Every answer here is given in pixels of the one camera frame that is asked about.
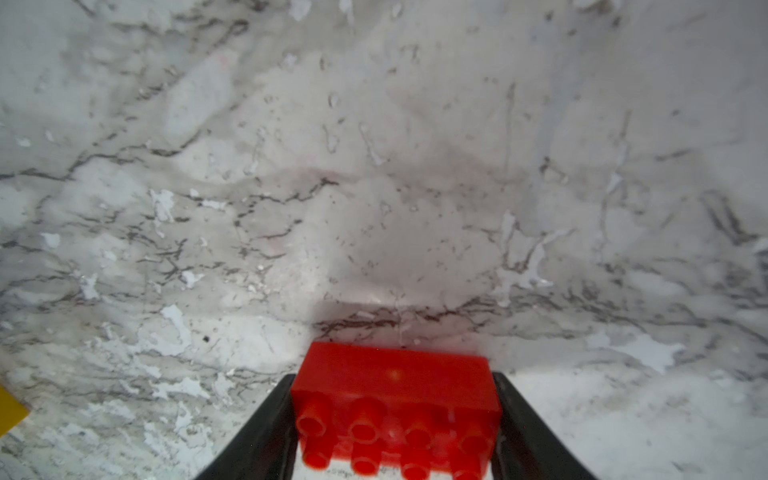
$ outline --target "marble surface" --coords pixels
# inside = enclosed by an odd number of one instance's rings
[[[768,4],[591,3],[3,2],[0,478],[193,478],[314,339],[764,478]]]

